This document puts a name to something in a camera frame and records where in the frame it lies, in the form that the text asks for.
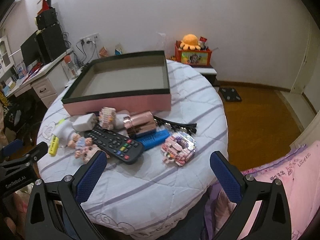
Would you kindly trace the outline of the black hair clip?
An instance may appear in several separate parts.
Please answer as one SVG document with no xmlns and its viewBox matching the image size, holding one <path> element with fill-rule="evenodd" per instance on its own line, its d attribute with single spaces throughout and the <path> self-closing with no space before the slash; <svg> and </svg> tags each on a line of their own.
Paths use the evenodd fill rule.
<svg viewBox="0 0 320 240">
<path fill-rule="evenodd" d="M 197 132 L 197 124 L 181 124 L 173 121 L 168 121 L 157 116 L 153 116 L 153 119 L 158 126 L 165 126 L 170 130 L 173 130 L 174 132 L 182 131 L 189 135 L 196 134 Z"/>
</svg>

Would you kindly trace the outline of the white striped quilted tablecloth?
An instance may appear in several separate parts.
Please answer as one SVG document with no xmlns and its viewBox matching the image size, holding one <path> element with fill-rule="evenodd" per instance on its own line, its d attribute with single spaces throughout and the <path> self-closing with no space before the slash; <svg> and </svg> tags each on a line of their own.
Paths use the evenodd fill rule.
<svg viewBox="0 0 320 240">
<path fill-rule="evenodd" d="M 171 111 L 159 117 L 197 125 L 196 152 L 184 166 L 163 162 L 160 147 L 132 165 L 110 158 L 82 208 L 89 219 L 134 239 L 157 239 L 173 229 L 216 181 L 209 159 L 227 154 L 228 127 L 222 101 L 191 66 L 167 62 Z"/>
</svg>

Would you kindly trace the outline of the rose gold cylinder case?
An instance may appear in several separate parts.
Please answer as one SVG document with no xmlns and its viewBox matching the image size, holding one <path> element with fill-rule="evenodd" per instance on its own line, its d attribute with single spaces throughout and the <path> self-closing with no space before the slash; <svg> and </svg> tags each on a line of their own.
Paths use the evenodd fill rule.
<svg viewBox="0 0 320 240">
<path fill-rule="evenodd" d="M 130 138 L 139 138 L 156 131 L 156 122 L 150 111 L 127 116 L 123 120 L 124 127 Z"/>
</svg>

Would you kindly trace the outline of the black tv remote control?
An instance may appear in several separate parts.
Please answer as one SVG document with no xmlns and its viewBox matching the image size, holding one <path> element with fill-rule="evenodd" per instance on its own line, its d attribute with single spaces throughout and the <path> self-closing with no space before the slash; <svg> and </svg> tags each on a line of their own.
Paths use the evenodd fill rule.
<svg viewBox="0 0 320 240">
<path fill-rule="evenodd" d="M 84 132 L 85 137 L 92 138 L 93 144 L 108 155 L 114 156 L 125 164 L 133 164 L 144 152 L 141 142 L 116 133 L 109 129 L 103 129 L 95 125 L 92 130 Z"/>
</svg>

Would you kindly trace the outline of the low white black cabinet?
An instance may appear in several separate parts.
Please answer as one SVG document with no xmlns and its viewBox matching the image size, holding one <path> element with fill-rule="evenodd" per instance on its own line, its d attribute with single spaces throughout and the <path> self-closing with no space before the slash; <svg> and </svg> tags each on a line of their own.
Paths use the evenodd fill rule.
<svg viewBox="0 0 320 240">
<path fill-rule="evenodd" d="M 220 89 L 220 84 L 216 78 L 217 72 L 216 70 L 211 66 L 194 66 L 191 65 L 198 73 L 202 74 L 213 86 L 213 88 L 218 92 Z"/>
</svg>

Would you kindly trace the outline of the blue highlighter pen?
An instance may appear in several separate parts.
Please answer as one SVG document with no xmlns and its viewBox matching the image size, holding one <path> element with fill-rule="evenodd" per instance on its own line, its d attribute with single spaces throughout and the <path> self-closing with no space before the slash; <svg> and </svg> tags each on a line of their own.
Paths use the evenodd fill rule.
<svg viewBox="0 0 320 240">
<path fill-rule="evenodd" d="M 168 130 L 155 131 L 137 139 L 144 146 L 144 150 L 150 150 L 158 145 L 161 145 L 170 136 Z"/>
</svg>

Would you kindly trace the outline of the large black speaker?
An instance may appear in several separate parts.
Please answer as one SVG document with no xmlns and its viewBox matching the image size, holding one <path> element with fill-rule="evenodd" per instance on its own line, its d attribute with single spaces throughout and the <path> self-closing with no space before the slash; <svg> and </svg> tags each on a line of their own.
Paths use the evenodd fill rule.
<svg viewBox="0 0 320 240">
<path fill-rule="evenodd" d="M 62 30 L 58 23 L 36 33 L 36 42 L 41 61 L 48 64 L 67 50 Z"/>
</svg>

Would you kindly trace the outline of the white wall power strip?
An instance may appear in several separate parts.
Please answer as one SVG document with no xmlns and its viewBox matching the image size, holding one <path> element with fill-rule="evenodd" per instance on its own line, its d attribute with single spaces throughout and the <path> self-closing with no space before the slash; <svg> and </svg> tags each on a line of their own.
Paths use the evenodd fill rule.
<svg viewBox="0 0 320 240">
<path fill-rule="evenodd" d="M 94 33 L 94 34 L 87 35 L 85 37 L 80 38 L 79 41 L 80 42 L 84 41 L 86 44 L 89 44 L 90 42 L 96 43 L 98 38 L 99 38 L 99 33 Z"/>
</svg>

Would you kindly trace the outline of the white hair dryer toy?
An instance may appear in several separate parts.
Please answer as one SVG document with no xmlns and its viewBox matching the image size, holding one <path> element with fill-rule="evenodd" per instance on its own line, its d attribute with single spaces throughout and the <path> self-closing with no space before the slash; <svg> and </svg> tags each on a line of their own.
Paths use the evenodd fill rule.
<svg viewBox="0 0 320 240">
<path fill-rule="evenodd" d="M 53 130 L 53 135 L 64 142 L 71 140 L 73 133 L 75 132 L 73 128 L 73 123 L 69 120 L 63 121 Z"/>
</svg>

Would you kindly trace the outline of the white charger adapter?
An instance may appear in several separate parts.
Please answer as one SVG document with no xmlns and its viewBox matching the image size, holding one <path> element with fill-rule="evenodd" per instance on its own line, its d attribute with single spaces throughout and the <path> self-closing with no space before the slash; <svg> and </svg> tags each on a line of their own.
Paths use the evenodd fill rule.
<svg viewBox="0 0 320 240">
<path fill-rule="evenodd" d="M 73 128 L 77 132 L 89 131 L 97 124 L 97 116 L 94 113 L 81 115 L 73 122 Z"/>
</svg>

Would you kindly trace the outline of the pink white block cat toy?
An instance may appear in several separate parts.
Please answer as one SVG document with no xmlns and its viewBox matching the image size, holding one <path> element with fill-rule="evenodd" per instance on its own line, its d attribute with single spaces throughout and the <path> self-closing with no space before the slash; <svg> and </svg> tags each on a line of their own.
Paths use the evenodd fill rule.
<svg viewBox="0 0 320 240">
<path fill-rule="evenodd" d="M 99 126 L 102 129 L 114 129 L 116 123 L 116 109 L 103 107 L 99 112 Z"/>
</svg>

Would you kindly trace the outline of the white earbuds case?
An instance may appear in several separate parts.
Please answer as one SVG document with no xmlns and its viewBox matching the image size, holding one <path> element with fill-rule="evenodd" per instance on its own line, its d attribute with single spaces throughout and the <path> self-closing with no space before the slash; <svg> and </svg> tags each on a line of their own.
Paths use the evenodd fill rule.
<svg viewBox="0 0 320 240">
<path fill-rule="evenodd" d="M 129 117 L 130 113 L 127 110 L 119 111 L 116 113 L 114 120 L 114 129 L 120 130 L 124 128 L 124 119 Z"/>
</svg>

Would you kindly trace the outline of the pink brick block toy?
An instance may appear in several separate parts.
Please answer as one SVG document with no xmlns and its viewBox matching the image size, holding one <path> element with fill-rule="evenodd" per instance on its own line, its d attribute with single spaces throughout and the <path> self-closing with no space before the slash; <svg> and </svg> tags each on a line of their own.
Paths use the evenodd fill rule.
<svg viewBox="0 0 320 240">
<path fill-rule="evenodd" d="M 175 132 L 161 145 L 163 162 L 184 166 L 196 152 L 195 139 L 185 132 Z"/>
</svg>

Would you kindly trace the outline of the yellow highlighter pen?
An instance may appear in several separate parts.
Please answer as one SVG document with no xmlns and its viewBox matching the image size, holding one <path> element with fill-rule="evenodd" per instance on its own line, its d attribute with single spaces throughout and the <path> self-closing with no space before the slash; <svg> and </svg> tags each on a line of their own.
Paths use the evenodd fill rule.
<svg viewBox="0 0 320 240">
<path fill-rule="evenodd" d="M 62 124 L 65 122 L 65 119 L 61 119 L 52 132 L 52 138 L 50 141 L 50 146 L 48 153 L 51 156 L 56 156 L 57 149 L 59 148 L 59 142 L 63 138 L 63 126 Z"/>
</svg>

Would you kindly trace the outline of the pink pig doll figure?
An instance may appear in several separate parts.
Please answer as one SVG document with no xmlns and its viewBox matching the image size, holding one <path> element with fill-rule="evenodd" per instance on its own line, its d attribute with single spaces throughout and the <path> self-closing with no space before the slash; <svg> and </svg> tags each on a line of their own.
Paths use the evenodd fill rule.
<svg viewBox="0 0 320 240">
<path fill-rule="evenodd" d="M 101 151 L 96 144 L 93 144 L 91 137 L 83 137 L 78 133 L 73 133 L 67 146 L 74 150 L 76 159 L 81 159 L 84 164 L 88 163 L 96 152 Z"/>
</svg>

